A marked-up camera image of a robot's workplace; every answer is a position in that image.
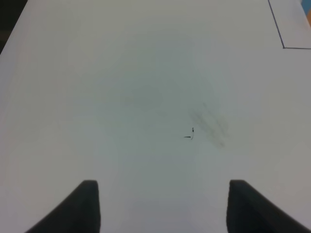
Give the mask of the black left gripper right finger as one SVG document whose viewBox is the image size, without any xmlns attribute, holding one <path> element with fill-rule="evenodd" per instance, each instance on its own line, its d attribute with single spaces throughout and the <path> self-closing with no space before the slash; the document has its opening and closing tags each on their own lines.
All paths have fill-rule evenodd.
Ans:
<svg viewBox="0 0 311 233">
<path fill-rule="evenodd" d="M 309 233 L 244 180 L 229 183 L 226 226 L 229 233 Z"/>
</svg>

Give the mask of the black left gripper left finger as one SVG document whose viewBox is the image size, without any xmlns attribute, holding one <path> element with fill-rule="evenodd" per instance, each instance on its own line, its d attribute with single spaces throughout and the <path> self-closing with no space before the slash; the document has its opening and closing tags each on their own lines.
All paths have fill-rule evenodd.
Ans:
<svg viewBox="0 0 311 233">
<path fill-rule="evenodd" d="M 101 211 L 96 180 L 81 182 L 57 207 L 29 233 L 99 233 Z"/>
</svg>

